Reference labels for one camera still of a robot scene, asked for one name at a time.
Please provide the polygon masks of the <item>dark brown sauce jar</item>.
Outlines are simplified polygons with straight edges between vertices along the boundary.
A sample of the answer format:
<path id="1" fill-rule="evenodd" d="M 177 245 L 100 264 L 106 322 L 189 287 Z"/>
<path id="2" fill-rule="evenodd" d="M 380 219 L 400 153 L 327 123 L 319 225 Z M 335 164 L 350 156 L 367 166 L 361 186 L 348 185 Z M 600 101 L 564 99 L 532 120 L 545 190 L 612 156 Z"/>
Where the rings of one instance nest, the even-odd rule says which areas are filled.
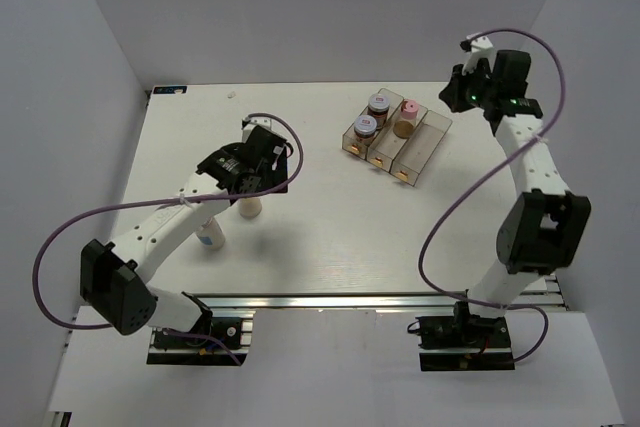
<path id="1" fill-rule="evenodd" d="M 367 104 L 367 114 L 376 121 L 376 129 L 381 130 L 389 114 L 390 100 L 383 93 L 376 93 L 369 97 Z"/>

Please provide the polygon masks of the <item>orange label sauce jar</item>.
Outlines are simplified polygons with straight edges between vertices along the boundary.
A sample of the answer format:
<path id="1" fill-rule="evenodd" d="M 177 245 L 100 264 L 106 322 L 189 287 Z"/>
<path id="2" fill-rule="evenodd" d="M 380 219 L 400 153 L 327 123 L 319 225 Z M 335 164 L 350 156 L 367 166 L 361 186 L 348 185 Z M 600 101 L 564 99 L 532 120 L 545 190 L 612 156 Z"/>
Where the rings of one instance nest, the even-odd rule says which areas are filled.
<path id="1" fill-rule="evenodd" d="M 376 121 L 369 115 L 360 115 L 353 126 L 356 146 L 359 149 L 368 147 L 376 137 Z"/>

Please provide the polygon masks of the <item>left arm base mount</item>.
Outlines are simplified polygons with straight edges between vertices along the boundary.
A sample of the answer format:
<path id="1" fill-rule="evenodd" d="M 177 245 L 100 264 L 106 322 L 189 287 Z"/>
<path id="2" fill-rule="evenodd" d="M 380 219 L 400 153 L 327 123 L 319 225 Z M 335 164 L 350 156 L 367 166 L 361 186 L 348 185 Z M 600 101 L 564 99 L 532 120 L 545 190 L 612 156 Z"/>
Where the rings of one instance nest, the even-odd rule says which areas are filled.
<path id="1" fill-rule="evenodd" d="M 153 327 L 146 364 L 152 366 L 240 367 L 249 353 L 254 311 L 212 308 L 208 324 L 191 337 Z"/>

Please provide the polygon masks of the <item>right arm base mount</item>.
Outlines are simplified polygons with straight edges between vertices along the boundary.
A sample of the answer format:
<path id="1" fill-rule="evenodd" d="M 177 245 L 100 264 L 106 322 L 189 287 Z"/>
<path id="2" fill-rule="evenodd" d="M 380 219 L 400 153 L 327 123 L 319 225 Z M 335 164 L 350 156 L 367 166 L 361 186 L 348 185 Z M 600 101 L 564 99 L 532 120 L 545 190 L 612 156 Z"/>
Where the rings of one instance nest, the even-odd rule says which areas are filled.
<path id="1" fill-rule="evenodd" d="M 407 333 L 419 338 L 422 372 L 515 369 L 506 319 L 473 315 L 465 302 L 457 302 L 450 315 L 417 317 Z"/>

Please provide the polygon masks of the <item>silver lid white bottle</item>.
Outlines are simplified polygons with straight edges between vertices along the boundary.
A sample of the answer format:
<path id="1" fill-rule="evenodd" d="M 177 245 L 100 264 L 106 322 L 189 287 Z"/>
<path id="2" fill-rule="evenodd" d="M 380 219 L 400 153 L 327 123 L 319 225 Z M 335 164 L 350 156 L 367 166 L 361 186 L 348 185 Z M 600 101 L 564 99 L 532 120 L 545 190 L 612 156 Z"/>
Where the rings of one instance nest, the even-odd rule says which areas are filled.
<path id="1" fill-rule="evenodd" d="M 207 249 L 219 250 L 225 244 L 224 233 L 214 217 L 209 218 L 195 232 L 196 238 Z"/>

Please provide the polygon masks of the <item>pink lid spice bottle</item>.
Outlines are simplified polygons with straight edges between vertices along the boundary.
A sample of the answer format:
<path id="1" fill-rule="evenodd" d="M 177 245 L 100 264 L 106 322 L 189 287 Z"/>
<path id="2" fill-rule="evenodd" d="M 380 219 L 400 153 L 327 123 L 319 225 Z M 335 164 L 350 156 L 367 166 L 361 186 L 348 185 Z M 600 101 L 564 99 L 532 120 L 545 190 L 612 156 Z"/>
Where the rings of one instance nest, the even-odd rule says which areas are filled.
<path id="1" fill-rule="evenodd" d="M 393 133 L 400 139 L 408 139 L 413 134 L 419 113 L 419 104 L 414 100 L 405 100 L 393 126 Z"/>

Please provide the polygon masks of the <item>yellow lid spice bottle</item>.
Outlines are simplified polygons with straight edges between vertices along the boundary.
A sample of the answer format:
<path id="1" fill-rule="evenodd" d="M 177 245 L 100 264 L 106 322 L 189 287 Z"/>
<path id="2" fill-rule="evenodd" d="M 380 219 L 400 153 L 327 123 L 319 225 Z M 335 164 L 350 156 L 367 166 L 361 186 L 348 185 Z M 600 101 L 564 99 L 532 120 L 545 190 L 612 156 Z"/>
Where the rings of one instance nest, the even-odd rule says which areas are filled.
<path id="1" fill-rule="evenodd" d="M 245 219 L 253 219 L 262 211 L 262 203 L 259 198 L 243 198 L 237 202 L 238 212 Z"/>

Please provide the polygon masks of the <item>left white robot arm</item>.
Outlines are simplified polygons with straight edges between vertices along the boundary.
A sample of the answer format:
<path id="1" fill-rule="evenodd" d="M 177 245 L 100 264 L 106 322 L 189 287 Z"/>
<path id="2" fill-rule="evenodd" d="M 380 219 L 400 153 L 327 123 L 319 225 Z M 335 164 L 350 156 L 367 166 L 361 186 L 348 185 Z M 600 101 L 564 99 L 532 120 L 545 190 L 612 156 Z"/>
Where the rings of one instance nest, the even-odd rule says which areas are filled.
<path id="1" fill-rule="evenodd" d="M 81 251 L 82 298 L 122 335 L 149 326 L 202 345 L 211 334 L 210 310 L 192 295 L 154 288 L 149 281 L 192 234 L 233 205 L 235 195 L 269 190 L 287 177 L 285 139 L 253 127 L 243 141 L 200 162 L 171 205 L 107 244 L 89 242 Z"/>

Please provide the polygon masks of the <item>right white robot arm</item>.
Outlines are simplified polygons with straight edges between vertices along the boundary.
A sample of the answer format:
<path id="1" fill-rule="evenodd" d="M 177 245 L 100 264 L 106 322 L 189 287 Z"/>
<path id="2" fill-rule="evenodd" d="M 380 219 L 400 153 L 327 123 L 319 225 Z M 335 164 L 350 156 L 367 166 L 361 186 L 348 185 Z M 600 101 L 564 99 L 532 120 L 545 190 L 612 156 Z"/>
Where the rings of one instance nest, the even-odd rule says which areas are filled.
<path id="1" fill-rule="evenodd" d="M 466 346 L 492 332 L 530 284 L 570 266 L 591 213 L 589 199 L 570 191 L 542 140 L 542 109 L 525 95 L 530 66 L 523 51 L 472 48 L 439 95 L 455 113 L 482 110 L 511 160 L 517 194 L 497 233 L 496 261 L 454 308 L 452 335 Z"/>

